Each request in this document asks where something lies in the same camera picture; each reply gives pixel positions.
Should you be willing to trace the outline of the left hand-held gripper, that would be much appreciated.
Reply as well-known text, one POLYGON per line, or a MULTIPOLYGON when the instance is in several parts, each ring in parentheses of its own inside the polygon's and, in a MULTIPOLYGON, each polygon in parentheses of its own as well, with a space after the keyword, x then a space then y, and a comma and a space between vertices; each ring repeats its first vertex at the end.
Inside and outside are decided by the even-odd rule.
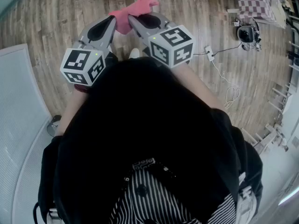
POLYGON ((78 39, 64 54, 60 72, 72 84, 92 86, 106 68, 112 52, 116 17, 108 15, 84 27, 78 39))

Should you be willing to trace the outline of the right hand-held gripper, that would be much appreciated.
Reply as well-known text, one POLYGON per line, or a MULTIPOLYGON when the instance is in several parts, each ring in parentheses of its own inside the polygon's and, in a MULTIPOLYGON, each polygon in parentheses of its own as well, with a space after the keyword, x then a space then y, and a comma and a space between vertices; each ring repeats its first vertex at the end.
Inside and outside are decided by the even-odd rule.
POLYGON ((184 25, 176 25, 160 13, 128 16, 128 21, 149 56, 174 68, 188 62, 194 55, 194 36, 184 25))

